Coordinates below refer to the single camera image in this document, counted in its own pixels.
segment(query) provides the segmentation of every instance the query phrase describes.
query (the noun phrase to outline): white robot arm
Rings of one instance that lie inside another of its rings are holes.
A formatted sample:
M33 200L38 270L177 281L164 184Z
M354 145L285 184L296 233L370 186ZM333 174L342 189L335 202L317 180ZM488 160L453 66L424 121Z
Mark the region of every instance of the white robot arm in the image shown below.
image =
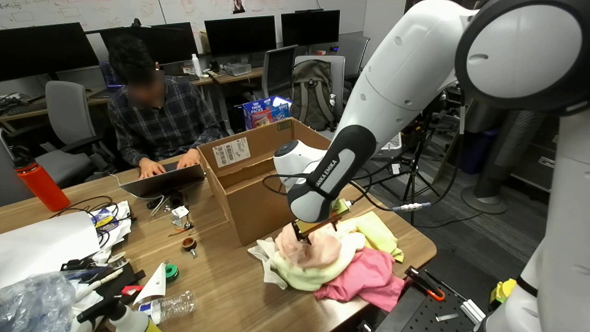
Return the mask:
M481 328L590 326L590 1L492 0L479 12L422 0L389 31L361 71L326 150L276 150L298 219L320 221L354 173L457 77L468 99L562 119L547 232L521 285Z

